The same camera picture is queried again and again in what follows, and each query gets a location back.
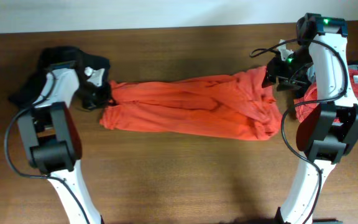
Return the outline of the plain orange t-shirt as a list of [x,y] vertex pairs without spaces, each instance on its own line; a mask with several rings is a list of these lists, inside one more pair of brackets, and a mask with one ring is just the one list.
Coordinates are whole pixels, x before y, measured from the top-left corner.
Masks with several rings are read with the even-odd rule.
[[99,123],[106,129],[268,140],[279,132],[282,115],[272,88],[262,88],[265,72],[257,67],[177,82],[111,81],[116,104],[104,109]]

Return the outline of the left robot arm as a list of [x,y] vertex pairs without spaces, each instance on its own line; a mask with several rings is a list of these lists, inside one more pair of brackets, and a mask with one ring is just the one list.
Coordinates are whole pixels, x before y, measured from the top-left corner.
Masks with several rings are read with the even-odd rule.
[[25,155],[38,174],[29,179],[47,180],[56,191],[70,223],[102,224],[81,171],[83,148],[69,107],[79,90],[107,86],[109,65],[53,63],[42,69],[45,83],[39,96],[16,116]]

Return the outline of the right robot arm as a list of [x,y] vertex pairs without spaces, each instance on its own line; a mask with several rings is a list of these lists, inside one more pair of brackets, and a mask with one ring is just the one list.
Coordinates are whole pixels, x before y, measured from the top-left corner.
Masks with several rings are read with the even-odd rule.
[[316,106],[298,127],[296,148],[290,149],[300,160],[298,170],[272,223],[313,223],[328,175],[358,140],[358,100],[346,63],[347,36],[344,19],[307,13],[296,23],[297,51],[285,55],[278,45],[269,48],[275,56],[267,65],[264,88],[277,84],[279,91],[299,89],[307,81],[299,76],[313,67],[318,94],[315,100],[289,107]]

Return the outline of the black knit garment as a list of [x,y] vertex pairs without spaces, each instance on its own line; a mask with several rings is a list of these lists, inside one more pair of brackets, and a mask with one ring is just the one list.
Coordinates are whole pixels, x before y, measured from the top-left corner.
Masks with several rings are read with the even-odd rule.
[[50,47],[43,49],[39,56],[35,72],[27,79],[22,87],[9,96],[8,100],[20,109],[33,103],[41,94],[47,82],[47,72],[51,70],[53,64],[57,63],[73,63],[72,69],[74,69],[79,76],[79,87],[81,83],[86,82],[86,67],[91,67],[96,70],[104,68],[103,81],[108,81],[110,62],[107,58],[87,54],[73,46]]

